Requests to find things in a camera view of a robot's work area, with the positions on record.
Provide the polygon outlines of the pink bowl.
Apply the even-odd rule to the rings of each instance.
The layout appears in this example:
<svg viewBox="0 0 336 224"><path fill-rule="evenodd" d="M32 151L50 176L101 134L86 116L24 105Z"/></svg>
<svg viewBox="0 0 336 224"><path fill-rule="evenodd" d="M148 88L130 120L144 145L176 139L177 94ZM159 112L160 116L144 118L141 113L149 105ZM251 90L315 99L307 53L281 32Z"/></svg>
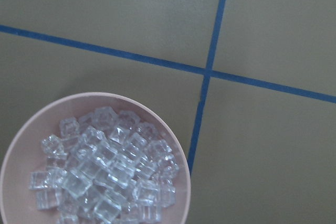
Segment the pink bowl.
<svg viewBox="0 0 336 224"><path fill-rule="evenodd" d="M35 193L29 190L30 172L42 169L45 155L42 139L59 134L59 121L83 116L95 108L110 106L116 112L134 111L142 120L155 125L172 147L180 166L174 180L175 205L163 210L162 223L186 223L191 201L191 179L182 147L168 125L145 105L130 98L104 92L86 92L59 99L39 110L13 138L1 169L1 216L3 223L55 223L56 210L39 211Z"/></svg>

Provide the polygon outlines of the clear ice cubes pile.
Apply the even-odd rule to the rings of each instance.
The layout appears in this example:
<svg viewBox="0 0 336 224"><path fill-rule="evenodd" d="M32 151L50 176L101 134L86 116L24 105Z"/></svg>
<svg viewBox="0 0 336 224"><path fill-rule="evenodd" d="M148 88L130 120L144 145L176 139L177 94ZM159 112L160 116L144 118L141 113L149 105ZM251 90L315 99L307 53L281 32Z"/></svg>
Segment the clear ice cubes pile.
<svg viewBox="0 0 336 224"><path fill-rule="evenodd" d="M105 106L59 129L42 140L46 167L29 184L37 209L58 211L58 223L159 223L175 204L175 155L133 111Z"/></svg>

